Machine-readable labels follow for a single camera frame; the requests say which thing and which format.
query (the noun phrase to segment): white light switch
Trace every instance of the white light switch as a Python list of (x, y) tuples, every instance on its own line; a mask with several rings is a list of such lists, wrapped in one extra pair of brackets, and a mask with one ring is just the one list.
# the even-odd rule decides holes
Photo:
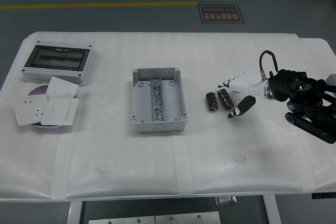
[(52, 77), (48, 89), (47, 97), (50, 98), (74, 98), (78, 85), (56, 77)]
[(51, 98), (41, 118), (42, 125), (73, 125), (78, 99)]

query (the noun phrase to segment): table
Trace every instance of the table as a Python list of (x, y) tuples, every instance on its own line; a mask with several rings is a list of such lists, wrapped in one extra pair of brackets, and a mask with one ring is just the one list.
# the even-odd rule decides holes
[[(90, 44), (97, 52), (79, 87), (73, 126), (18, 127), (12, 97), (41, 83), (21, 68), (38, 40)], [(286, 103), (257, 97), (244, 116), (207, 109), (224, 80), (259, 71), (264, 50), (279, 69), (325, 79), (336, 57), (321, 39), (294, 34), (54, 33), (26, 38), (0, 91), (0, 198), (97, 200), (310, 193), (336, 189), (336, 145), (290, 125)], [(189, 122), (179, 132), (136, 133), (132, 68), (178, 67)], [(265, 70), (273, 70), (271, 58)], [(244, 95), (228, 90), (237, 104)]]

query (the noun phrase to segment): electrolytic capacitor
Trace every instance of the electrolytic capacitor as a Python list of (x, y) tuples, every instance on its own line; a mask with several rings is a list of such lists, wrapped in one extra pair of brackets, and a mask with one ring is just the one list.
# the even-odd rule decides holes
[(215, 93), (210, 92), (205, 95), (205, 98), (208, 103), (208, 107), (210, 111), (218, 110), (218, 102), (217, 102)]
[(225, 89), (219, 90), (217, 94), (226, 110), (232, 109), (234, 107), (233, 101)]

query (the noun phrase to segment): floor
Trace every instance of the floor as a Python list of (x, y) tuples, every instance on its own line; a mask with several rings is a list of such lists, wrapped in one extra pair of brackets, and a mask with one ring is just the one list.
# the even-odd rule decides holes
[[(245, 22), (243, 24), (202, 24), (197, 5), (69, 8), (29, 8), (29, 6), (21, 6), (144, 2), (237, 4)], [(14, 8), (8, 5), (19, 5), (22, 8)], [(2, 61), (0, 64), (0, 87), (5, 81), (21, 42), (36, 31), (295, 33), (301, 38), (322, 38), (329, 43), (336, 53), (335, 28), (336, 0), (0, 0), (0, 60)], [(213, 198), (189, 199), (184, 208), (186, 211), (196, 211), (198, 208), (195, 204), (207, 208), (210, 204), (207, 200), (210, 202)], [(223, 217), (223, 220), (225, 220), (225, 223), (247, 223), (247, 221), (250, 221), (250, 223), (265, 223), (265, 211), (260, 197), (242, 197), (238, 198), (238, 205), (239, 202), (244, 207), (224, 210), (225, 217)], [(333, 199), (326, 201), (311, 200), (309, 195), (277, 196), (277, 202), (282, 223), (302, 222), (295, 218), (302, 217), (305, 212), (307, 213), (305, 216), (310, 216), (309, 213), (315, 210), (320, 213), (317, 215), (321, 215), (320, 218), (330, 216), (335, 203)], [(88, 223), (90, 218), (106, 218), (107, 214), (101, 214), (104, 209), (107, 212), (108, 209), (121, 211), (118, 208), (118, 203), (121, 204), (119, 206), (126, 203), (130, 206), (133, 204), (132, 202), (103, 201), (85, 203), (82, 222)], [(150, 200), (142, 201), (141, 204), (150, 208), (152, 202)], [(164, 204), (162, 201), (161, 204), (167, 207), (166, 210), (169, 211), (169, 209), (175, 209), (175, 204), (179, 206), (181, 202), (167, 201)], [(134, 207), (129, 208), (126, 205), (125, 207), (129, 214), (134, 211)], [(66, 223), (68, 208), (68, 202), (0, 204), (0, 222), (46, 223), (48, 221), (49, 223)], [(118, 211), (113, 212), (111, 216), (118, 216)], [(257, 217), (258, 219), (252, 221), (252, 216), (260, 216), (260, 218)], [(311, 217), (307, 222), (303, 221), (302, 223), (321, 222)], [(332, 218), (326, 219), (326, 222), (323, 223), (332, 223)]]

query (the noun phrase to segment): metal plate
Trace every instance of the metal plate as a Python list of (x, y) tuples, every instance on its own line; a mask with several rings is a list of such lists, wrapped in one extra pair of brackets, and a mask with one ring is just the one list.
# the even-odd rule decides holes
[(197, 212), (183, 215), (161, 215), (155, 217), (156, 224), (221, 224), (218, 212)]
[(106, 219), (106, 220), (90, 220), (89, 224), (155, 224), (154, 216)]

